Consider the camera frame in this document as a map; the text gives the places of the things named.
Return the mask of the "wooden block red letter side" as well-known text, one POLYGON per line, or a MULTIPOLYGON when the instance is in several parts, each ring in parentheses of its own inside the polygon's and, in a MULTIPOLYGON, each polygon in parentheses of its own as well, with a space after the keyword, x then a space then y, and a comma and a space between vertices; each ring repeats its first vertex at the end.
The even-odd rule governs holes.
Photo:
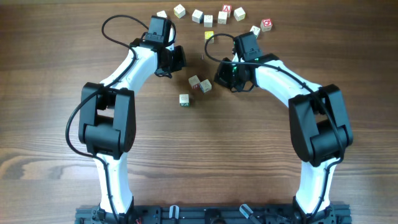
POLYGON ((200 88, 200 79, 196 75, 190 77, 188 79, 188 82, 192 89, 196 90, 196 89, 200 88))

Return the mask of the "white block green side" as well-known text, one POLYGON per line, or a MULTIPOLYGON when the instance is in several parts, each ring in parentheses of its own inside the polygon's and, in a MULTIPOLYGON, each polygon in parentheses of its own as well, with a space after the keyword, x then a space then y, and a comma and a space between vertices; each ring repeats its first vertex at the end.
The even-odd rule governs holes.
POLYGON ((184 106, 184 107, 190 106, 189 94, 181 94, 181 95, 179 95, 179 103, 180 103, 180 106, 184 106))

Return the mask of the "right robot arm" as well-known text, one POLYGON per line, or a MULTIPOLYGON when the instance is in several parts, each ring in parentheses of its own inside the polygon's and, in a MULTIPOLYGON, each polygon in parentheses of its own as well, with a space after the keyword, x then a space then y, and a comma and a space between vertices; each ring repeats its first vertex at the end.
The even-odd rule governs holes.
POLYGON ((289 70, 279 57, 263 54, 256 35, 232 38, 233 59, 224 58, 214 81, 233 93, 246 92, 246 83, 272 93, 289 110, 290 138, 302 161, 300 185, 289 221, 315 223, 327 218, 340 222, 329 200, 333 173, 353 143, 353 132, 341 90, 321 86, 289 70))

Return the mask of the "white patterned wooden block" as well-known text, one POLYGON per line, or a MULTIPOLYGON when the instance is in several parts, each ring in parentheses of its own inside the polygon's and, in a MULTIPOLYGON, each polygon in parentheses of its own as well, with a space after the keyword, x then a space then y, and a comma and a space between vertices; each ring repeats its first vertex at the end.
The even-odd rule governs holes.
POLYGON ((211 82, 209 81, 209 79, 206 79, 206 80, 203 80, 202 82, 200 82, 200 89, 203 93, 206 93, 212 89, 212 85, 211 85, 211 82))

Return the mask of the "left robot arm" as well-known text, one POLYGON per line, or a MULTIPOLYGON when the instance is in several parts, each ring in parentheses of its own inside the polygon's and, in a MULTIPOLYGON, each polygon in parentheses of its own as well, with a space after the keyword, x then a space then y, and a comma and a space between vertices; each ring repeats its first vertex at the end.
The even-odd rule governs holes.
POLYGON ((67 124, 78 115, 78 138, 85 157, 97 166, 101 201, 76 210, 76 223, 140 223, 129 187, 127 154, 136 137, 135 94, 151 76, 170 78, 186 66, 183 47, 175 46, 175 24, 152 16, 140 38, 127 45, 120 66, 100 83, 86 83, 81 102, 67 124))

